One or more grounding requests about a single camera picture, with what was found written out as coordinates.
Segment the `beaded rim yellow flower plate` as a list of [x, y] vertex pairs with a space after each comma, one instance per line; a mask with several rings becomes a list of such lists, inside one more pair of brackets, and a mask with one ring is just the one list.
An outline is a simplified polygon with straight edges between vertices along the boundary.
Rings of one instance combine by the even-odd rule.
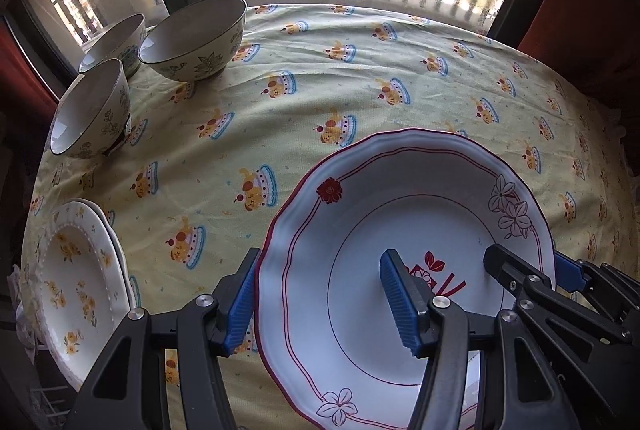
[[132, 310], [110, 235], [83, 203], [63, 203], [44, 224], [32, 291], [44, 343], [66, 381], [79, 390]]

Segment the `floral ceramic bowl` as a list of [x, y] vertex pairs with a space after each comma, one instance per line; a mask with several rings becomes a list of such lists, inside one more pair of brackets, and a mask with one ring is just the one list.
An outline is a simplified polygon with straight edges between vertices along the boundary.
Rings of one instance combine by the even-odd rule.
[[119, 59], [81, 75], [63, 95], [51, 125], [55, 156], [91, 159], [113, 149], [130, 117], [129, 85]]
[[199, 0], [146, 34], [138, 58], [164, 78], [198, 82], [227, 66], [242, 43], [245, 0]]

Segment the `scalloped yellow flower plate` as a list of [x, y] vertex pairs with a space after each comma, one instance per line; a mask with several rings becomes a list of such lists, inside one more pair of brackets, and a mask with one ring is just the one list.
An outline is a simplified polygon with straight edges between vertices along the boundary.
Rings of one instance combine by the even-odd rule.
[[120, 268], [120, 272], [122, 273], [122, 278], [124, 279], [124, 282], [125, 282], [125, 287], [126, 287], [126, 291], [127, 291], [127, 295], [128, 295], [130, 309], [134, 309], [135, 307], [138, 307], [138, 301], [137, 301], [136, 295], [134, 294], [134, 289], [132, 289], [132, 286], [131, 286], [131, 283], [130, 283], [130, 280], [129, 280], [128, 266], [127, 266], [124, 250], [122, 249], [122, 245], [120, 244], [114, 229], [107, 222], [107, 218], [106, 218], [104, 212], [101, 210], [101, 208], [96, 203], [94, 203], [94, 202], [92, 202], [90, 200], [87, 200], [87, 199], [84, 199], [84, 198], [76, 198], [74, 200], [79, 201], [79, 202], [83, 203], [84, 205], [86, 205], [88, 208], [90, 208], [94, 213], [96, 213], [97, 216], [99, 216], [99, 219], [105, 225], [106, 230], [107, 230], [108, 234], [110, 235], [112, 244], [113, 244], [113, 246], [115, 248], [116, 257], [117, 257], [117, 260], [118, 260], [118, 265], [119, 265], [119, 268]]

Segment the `yellow patterned tablecloth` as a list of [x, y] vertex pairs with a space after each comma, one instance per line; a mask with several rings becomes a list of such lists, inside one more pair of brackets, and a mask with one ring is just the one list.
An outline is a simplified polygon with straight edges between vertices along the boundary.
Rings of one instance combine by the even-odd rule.
[[[472, 139], [532, 191], [553, 252], [639, 279], [634, 198], [608, 118], [542, 62], [490, 38], [370, 9], [247, 7], [240, 48], [221, 72], [176, 82], [141, 63], [126, 79], [130, 117], [112, 150], [55, 156], [49, 135], [27, 224], [21, 291], [42, 338], [32, 291], [38, 240], [65, 202], [84, 198], [104, 212], [138, 301], [81, 388], [72, 387], [67, 428], [189, 429], [178, 314], [235, 273], [252, 248], [260, 250], [253, 316], [243, 342], [218, 360], [236, 428], [314, 427], [262, 361], [257, 264], [304, 175], [378, 132]], [[531, 306], [515, 299], [492, 318], [465, 313], [457, 429], [580, 429]]]

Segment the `red curtain right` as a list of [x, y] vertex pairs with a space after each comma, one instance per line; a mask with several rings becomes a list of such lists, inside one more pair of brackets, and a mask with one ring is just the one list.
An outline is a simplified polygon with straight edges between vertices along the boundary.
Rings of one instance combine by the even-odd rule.
[[543, 0], [518, 48], [605, 106], [639, 104], [639, 0]]

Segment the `red curtain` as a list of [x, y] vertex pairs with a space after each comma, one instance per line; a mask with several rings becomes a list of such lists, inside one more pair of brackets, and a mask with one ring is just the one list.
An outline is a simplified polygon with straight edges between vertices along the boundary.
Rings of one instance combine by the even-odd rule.
[[518, 48], [605, 106], [639, 104], [639, 0], [543, 0]]
[[55, 101], [29, 66], [4, 18], [1, 18], [1, 100], [40, 123], [49, 123], [53, 118]]

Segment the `red curtain left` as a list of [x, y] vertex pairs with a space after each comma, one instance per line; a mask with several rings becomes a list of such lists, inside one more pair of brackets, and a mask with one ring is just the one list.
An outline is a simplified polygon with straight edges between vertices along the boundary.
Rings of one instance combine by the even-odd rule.
[[29, 66], [4, 18], [1, 18], [1, 100], [40, 123], [49, 123], [53, 118], [55, 101]]

